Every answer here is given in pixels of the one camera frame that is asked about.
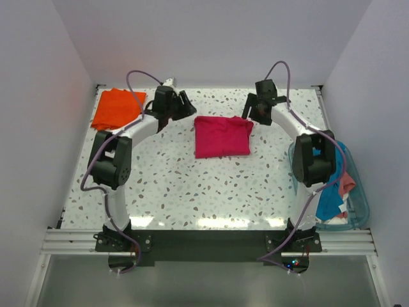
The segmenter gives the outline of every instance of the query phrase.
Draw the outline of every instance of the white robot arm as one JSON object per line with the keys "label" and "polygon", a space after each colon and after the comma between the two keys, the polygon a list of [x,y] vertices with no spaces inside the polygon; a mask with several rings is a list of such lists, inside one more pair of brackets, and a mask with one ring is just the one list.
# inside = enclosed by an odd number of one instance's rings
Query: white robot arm
{"label": "white robot arm", "polygon": [[[300,182],[294,209],[291,211],[289,221],[295,225],[301,216],[305,204],[312,193],[323,187],[331,174],[336,170],[335,147],[323,136],[307,129],[300,124],[300,120],[308,123],[297,112],[298,120],[291,114],[285,103],[285,96],[277,96],[277,88],[271,79],[256,83],[257,95],[250,93],[243,111],[242,118],[248,116],[263,125],[278,124],[295,142],[295,151],[292,170],[295,178]],[[314,129],[320,130],[313,125],[307,124]],[[331,131],[323,131],[334,139]],[[320,151],[314,156],[313,150]],[[309,230],[315,226],[315,215],[320,200],[321,191],[310,202],[307,211],[302,216],[297,229]]]}
{"label": "white robot arm", "polygon": [[[175,79],[170,78],[158,86],[155,98],[148,103],[144,114],[139,115],[133,121],[139,122],[137,125],[127,130],[122,127],[112,132],[97,132],[89,163],[107,138],[123,130],[120,136],[106,146],[90,173],[94,182],[105,185],[108,191],[109,212],[121,231],[130,228],[124,185],[132,169],[131,155],[133,147],[147,137],[161,131],[167,125],[169,119],[179,120],[195,112],[196,108],[190,103],[186,93],[178,91]],[[108,217],[106,217],[104,226],[116,231],[112,225],[112,220]]]}

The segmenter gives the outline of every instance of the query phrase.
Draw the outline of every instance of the blue plastic container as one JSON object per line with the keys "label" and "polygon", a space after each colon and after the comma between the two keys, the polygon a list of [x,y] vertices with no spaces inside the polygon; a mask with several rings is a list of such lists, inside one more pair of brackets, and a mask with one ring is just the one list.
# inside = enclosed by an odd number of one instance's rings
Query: blue plastic container
{"label": "blue plastic container", "polygon": [[[288,148],[288,157],[290,166],[293,165],[293,156],[294,156],[294,143],[292,143]],[[317,223],[317,228],[320,230],[330,230],[334,232],[339,232],[343,230],[350,230],[353,228],[363,227],[369,219],[369,205],[366,200],[364,188],[360,181],[357,168],[353,162],[350,151],[345,148],[345,157],[346,157],[346,171],[352,179],[356,182],[357,186],[350,191],[350,197],[347,201],[348,209],[348,224],[344,225],[327,225]],[[293,177],[294,191],[297,194],[298,181]]]}

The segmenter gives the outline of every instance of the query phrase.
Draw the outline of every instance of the pink towel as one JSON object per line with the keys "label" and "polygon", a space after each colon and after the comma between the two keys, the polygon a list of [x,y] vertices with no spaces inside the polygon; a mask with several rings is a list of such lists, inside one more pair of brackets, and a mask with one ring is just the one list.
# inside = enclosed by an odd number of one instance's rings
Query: pink towel
{"label": "pink towel", "polygon": [[347,172],[343,175],[341,178],[341,181],[339,183],[339,190],[338,193],[340,197],[343,197],[346,193],[351,191],[357,184],[355,181],[352,179],[351,176]]}
{"label": "pink towel", "polygon": [[249,155],[249,138],[253,123],[241,117],[198,116],[196,130],[196,158]]}

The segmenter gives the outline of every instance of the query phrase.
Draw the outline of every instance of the table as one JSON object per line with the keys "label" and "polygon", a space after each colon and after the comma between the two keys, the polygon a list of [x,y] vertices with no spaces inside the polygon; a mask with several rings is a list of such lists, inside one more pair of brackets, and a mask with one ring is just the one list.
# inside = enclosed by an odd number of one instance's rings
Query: table
{"label": "table", "polygon": [[[96,96],[90,123],[103,91]],[[149,101],[155,88],[138,91],[145,91]],[[132,172],[126,183],[133,229],[285,229],[295,192],[287,153],[291,139],[280,126],[255,123],[250,156],[194,157],[194,117],[240,116],[249,92],[255,93],[255,89],[186,89],[197,114],[170,122],[134,148]],[[290,99],[313,125],[325,128],[314,89],[291,90]],[[62,229],[99,229],[104,223],[101,193],[79,188],[95,134],[91,127],[86,133],[65,203]],[[93,184],[89,178],[86,186]]]}

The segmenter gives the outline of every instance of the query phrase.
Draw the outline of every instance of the white wall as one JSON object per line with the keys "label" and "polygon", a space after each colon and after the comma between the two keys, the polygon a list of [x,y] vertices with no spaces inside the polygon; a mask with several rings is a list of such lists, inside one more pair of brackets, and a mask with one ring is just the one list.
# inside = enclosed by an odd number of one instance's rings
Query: white wall
{"label": "white wall", "polygon": [[21,307],[79,154],[93,86],[50,0],[0,9],[0,300]]}
{"label": "white wall", "polygon": [[409,2],[373,0],[324,85],[337,138],[350,148],[393,303],[409,304]]}
{"label": "white wall", "polygon": [[[139,68],[184,86],[252,86],[285,59],[298,87],[324,83],[371,2],[53,1],[98,83],[124,86]],[[274,79],[283,84],[280,72]]]}

